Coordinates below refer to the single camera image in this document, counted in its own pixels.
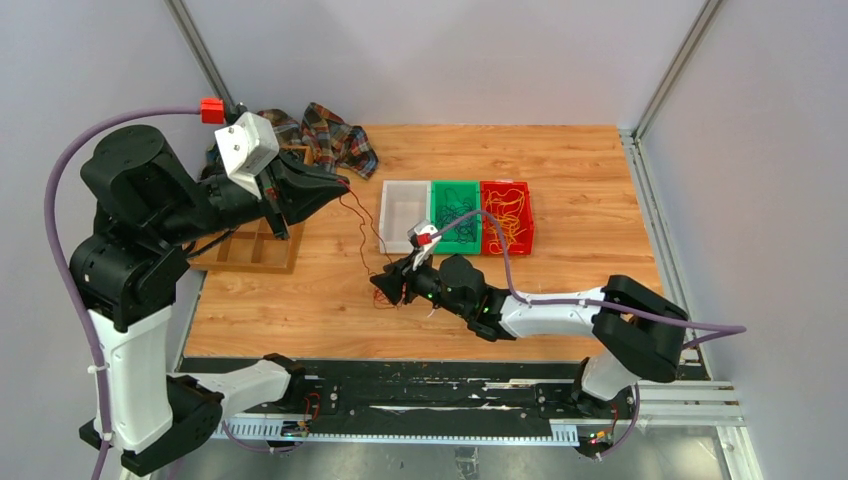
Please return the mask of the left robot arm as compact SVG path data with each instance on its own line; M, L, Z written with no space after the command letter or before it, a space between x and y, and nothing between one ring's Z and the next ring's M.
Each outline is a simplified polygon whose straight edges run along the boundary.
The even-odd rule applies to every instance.
M186 244L260 218L286 238L343 196L347 178L276 155L259 176L260 196L221 173L194 180L149 125L104 137L81 177L97 211L70 272L98 336L109 396L109 410L85 424L81 438L119 449L122 466L144 476L198 449L223 419L263 403L301 410L304 368L279 354L225 374L172 375L167 325L189 267Z

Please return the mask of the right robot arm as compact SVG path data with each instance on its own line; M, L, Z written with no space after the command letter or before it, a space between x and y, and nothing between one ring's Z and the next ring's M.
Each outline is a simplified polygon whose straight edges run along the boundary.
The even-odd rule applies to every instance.
M677 377L689 320L673 302L626 275L593 289L529 294L496 288L461 255L434 266L412 256L386 265L370 282L393 305L421 297L465 321L476 336L495 342L536 336L593 337L604 347L582 363L571 400L595 417L623 389L640 380Z

